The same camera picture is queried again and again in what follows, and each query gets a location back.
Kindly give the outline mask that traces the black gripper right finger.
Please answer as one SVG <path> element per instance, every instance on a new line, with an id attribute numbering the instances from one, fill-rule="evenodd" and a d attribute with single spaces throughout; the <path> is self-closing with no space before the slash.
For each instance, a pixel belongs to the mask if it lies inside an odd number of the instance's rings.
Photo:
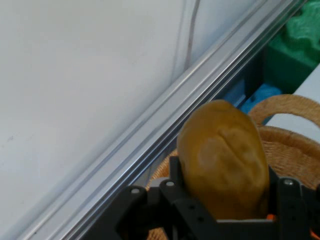
<path id="1" fill-rule="evenodd" d="M 320 186 L 315 189 L 289 176 L 278 176 L 269 167 L 269 207 L 275 216 L 280 240 L 320 238 Z"/>

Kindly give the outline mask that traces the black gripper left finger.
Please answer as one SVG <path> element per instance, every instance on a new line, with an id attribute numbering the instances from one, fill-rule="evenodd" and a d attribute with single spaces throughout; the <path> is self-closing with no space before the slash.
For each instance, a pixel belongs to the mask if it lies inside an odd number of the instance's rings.
<path id="1" fill-rule="evenodd" d="M 169 177 L 157 186 L 123 188 L 84 238 L 146 240 L 159 228 L 170 240 L 220 239 L 217 222 L 186 192 L 178 157 L 169 159 Z"/>

